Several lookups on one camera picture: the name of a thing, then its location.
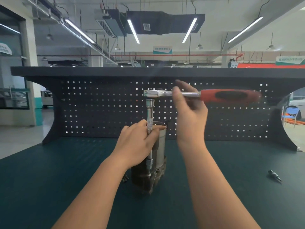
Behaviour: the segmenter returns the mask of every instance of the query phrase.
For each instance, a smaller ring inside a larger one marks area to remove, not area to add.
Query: tube light
[[[88,35],[86,35],[84,32],[82,32],[77,26],[75,26],[74,23],[72,23],[69,19],[65,19],[66,23],[68,23],[70,26],[72,26],[78,33],[80,33],[84,38],[86,38],[89,42],[92,44],[95,44],[95,42],[90,38]]]
[[[184,37],[182,43],[185,43],[185,41],[186,41],[186,39],[188,38],[188,36],[189,36],[191,30],[192,30],[193,27],[194,27],[196,21],[197,21],[197,18],[194,18],[194,20],[193,20],[193,22],[191,23],[191,26],[190,26],[188,32],[186,33],[186,35],[185,35],[185,37]]]
[[[7,28],[7,29],[9,29],[9,30],[11,30],[11,31],[14,31],[14,32],[16,32],[16,33],[20,34],[20,32],[19,32],[19,31],[14,30],[14,29],[12,29],[12,28],[10,28],[10,27],[6,26],[6,25],[2,25],[1,23],[0,23],[0,26],[3,26],[3,27],[5,27],[5,28]]]
[[[130,29],[132,30],[132,33],[134,34],[135,40],[137,41],[138,44],[140,44],[140,41],[137,37],[137,34],[135,33],[135,29],[132,25],[132,21],[130,19],[128,19],[127,21],[128,21],[129,26],[130,26]]]
[[[252,26],[254,26],[256,23],[258,23],[263,17],[259,17],[254,22],[252,22],[249,26],[247,26],[245,29],[243,29],[238,35],[236,35],[234,38],[232,38],[228,43],[235,40],[237,37],[239,37],[241,34],[245,33],[247,30],[249,30]]]

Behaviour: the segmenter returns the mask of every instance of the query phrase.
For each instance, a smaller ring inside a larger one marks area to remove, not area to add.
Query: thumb
[[[178,110],[178,113],[185,111],[189,108],[184,96],[178,87],[173,87],[173,102]]]
[[[151,149],[156,142],[156,140],[159,138],[159,129],[156,128],[151,131],[151,133],[147,136],[145,139],[147,148]]]

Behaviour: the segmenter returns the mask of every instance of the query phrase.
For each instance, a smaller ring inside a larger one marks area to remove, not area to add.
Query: blue chair
[[[293,128],[295,128],[295,121],[296,121],[296,117],[298,116],[299,113],[299,108],[287,108],[285,111],[285,114],[282,116],[282,118],[284,119],[284,122],[286,124],[287,120],[285,119],[294,119],[294,125]]]

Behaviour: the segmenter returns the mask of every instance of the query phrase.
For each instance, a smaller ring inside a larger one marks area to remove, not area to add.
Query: green work mat
[[[115,147],[116,139],[60,138],[0,160],[0,228],[50,228]],[[305,228],[305,154],[266,143],[207,147],[263,229]],[[121,183],[108,228],[197,228],[182,156],[166,141],[167,168],[151,196]],[[283,183],[267,177],[275,171]]]

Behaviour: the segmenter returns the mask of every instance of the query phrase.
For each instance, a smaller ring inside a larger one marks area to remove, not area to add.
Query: red handle
[[[200,99],[205,103],[254,103],[261,98],[260,92],[237,89],[208,89],[202,90]]]

